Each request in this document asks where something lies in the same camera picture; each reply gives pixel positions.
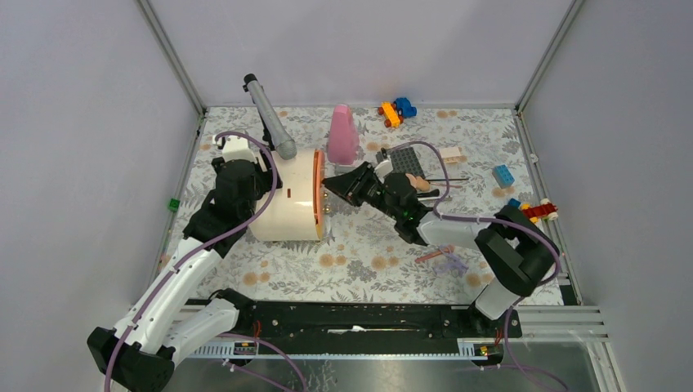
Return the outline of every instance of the blue lego brick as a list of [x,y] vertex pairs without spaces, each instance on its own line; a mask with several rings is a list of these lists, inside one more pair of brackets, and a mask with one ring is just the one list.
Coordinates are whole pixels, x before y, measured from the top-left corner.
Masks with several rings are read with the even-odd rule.
[[508,206],[513,206],[515,208],[520,208],[520,205],[522,202],[520,200],[517,200],[516,198],[510,198],[510,200],[507,201]]
[[397,113],[404,118],[412,118],[416,116],[416,108],[411,105],[408,99],[401,97],[394,102],[397,105]]
[[515,182],[515,178],[505,165],[494,167],[494,178],[502,189],[506,189]]

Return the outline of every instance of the orange toy car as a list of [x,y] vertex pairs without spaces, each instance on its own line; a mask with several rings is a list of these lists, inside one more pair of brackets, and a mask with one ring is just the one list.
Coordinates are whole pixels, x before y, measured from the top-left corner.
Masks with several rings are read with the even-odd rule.
[[391,104],[390,102],[383,102],[382,105],[378,108],[378,114],[385,115],[385,127],[394,127],[397,128],[404,120],[405,118],[397,115],[397,112],[395,111],[397,107],[394,104]]

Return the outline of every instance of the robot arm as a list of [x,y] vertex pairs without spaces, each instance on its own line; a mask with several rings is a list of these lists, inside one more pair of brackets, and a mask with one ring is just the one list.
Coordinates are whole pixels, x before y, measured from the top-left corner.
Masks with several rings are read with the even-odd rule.
[[[204,276],[214,268],[245,232],[245,229],[195,253],[184,264],[184,255],[203,243],[247,221],[255,203],[271,186],[271,169],[263,171],[253,160],[216,158],[216,187],[183,229],[184,239],[169,266],[151,284],[144,296],[112,329],[97,327],[87,339],[97,367],[105,373],[118,340],[127,327],[132,330],[118,352],[112,378],[131,390],[161,390],[175,366],[187,355],[221,332],[233,329],[239,312],[229,301],[211,301],[196,315],[172,327],[175,314],[190,298]],[[147,303],[150,295],[156,292]],[[142,308],[136,325],[132,320]]]
[[[323,180],[325,188],[352,206],[363,202],[395,221],[395,230],[407,243],[453,244],[480,251],[494,271],[495,279],[472,305],[486,318],[495,320],[522,296],[529,296],[554,263],[551,252],[522,230],[492,223],[443,220],[421,204],[416,189],[404,174],[391,173],[380,181],[370,163],[340,176]],[[495,216],[525,226],[557,247],[520,210],[506,206]],[[513,247],[508,240],[517,239]]]

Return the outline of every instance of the gray floor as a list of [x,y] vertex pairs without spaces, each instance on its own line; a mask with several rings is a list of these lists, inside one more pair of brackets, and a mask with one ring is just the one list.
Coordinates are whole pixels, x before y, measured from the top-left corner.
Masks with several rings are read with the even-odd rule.
[[[536,366],[559,376],[571,392],[599,390],[587,351],[579,343],[525,345],[513,344],[522,364]],[[298,366],[313,391],[418,392],[431,390],[536,391],[537,386],[515,370],[464,372],[475,367],[468,361],[300,361]],[[301,384],[292,369],[281,360],[257,360],[248,369],[267,375],[294,390]],[[540,377],[554,389],[560,386]],[[239,372],[230,372],[218,360],[188,359],[178,367],[165,392],[274,391],[264,381]]]

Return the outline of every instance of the red lego piece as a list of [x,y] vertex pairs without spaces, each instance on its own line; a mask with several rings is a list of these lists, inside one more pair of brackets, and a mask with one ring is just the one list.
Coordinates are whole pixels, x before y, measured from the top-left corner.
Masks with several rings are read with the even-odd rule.
[[522,212],[525,213],[525,216],[532,219],[532,218],[545,218],[552,212],[557,212],[558,207],[554,205],[553,203],[547,203],[547,204],[542,204],[537,207],[530,207],[527,208],[526,210],[522,210]]

